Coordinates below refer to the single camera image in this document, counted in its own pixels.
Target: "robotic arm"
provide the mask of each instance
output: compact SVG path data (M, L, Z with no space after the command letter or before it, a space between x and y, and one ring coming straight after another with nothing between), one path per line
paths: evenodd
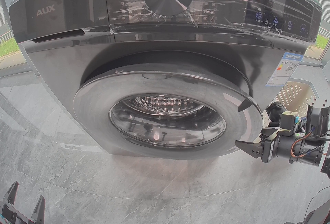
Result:
M328 100L312 99L308 102L305 133L296 133L300 125L297 112L281 114L279 127L265 127L261 130L259 143L235 141L238 148L254 158L269 163L275 157L294 162L318 166L320 172L330 178Z

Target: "front-load washing machine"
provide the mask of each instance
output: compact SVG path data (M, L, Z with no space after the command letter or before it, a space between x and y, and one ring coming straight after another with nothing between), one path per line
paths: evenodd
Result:
M109 153L198 159L253 141L321 20L315 0L15 0L14 37Z

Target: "black glove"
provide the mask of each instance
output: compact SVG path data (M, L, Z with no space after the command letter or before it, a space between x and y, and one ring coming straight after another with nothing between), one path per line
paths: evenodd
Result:
M266 109L270 121L278 124L279 124L279 118L284 111L287 111L287 109L279 101L272 103Z

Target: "wire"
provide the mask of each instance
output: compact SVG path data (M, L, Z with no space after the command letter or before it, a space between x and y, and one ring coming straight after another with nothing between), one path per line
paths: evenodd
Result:
M307 151L306 155L309 155L311 152L316 151L317 149L320 148L320 146L317 146L317 147L315 147L314 149L312 149L312 150L310 150L310 151Z
M301 154L301 155L299 155L299 156L295 156L294 153L293 153L293 148L294 148L294 146L295 146L297 143L299 143L299 142L302 141L303 139L306 139L308 136L310 136L311 133L314 131L314 129L315 129L315 127L313 127L313 128L311 129L311 131L310 131L308 134L306 134L305 136L303 136L303 137L301 137L301 138L299 138L299 139L297 139L297 140L295 140L295 141L293 142L293 144L291 145L291 150L290 150L290 154L291 154L292 157L294 157L294 158L301 158L301 157L304 157L305 155L308 154L308 152L307 152L307 153L303 153L303 154Z
M301 129L303 132L306 132L305 129L302 127L301 124L299 124L299 127L300 127L300 129Z
M329 187L330 187L330 186L327 186L327 187L321 189L319 192L317 192L317 193L311 198L311 201L313 200L313 198L314 198L318 193L320 193L322 190L327 189L327 188L329 188ZM308 206L307 206L307 209L306 209L306 213L305 213L305 217L304 217L304 219L306 218L307 211L308 211L308 207L310 206L311 201L309 202L309 204L308 204Z

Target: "gray tile floor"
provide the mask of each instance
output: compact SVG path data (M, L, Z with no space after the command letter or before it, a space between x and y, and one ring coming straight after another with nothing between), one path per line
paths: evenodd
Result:
M308 77L330 98L320 69L294 73ZM30 217L42 194L46 223L299 222L330 186L318 168L241 151L194 161L109 155L33 73L0 79L0 117L0 196L18 181L15 206ZM316 198L311 210L330 190Z

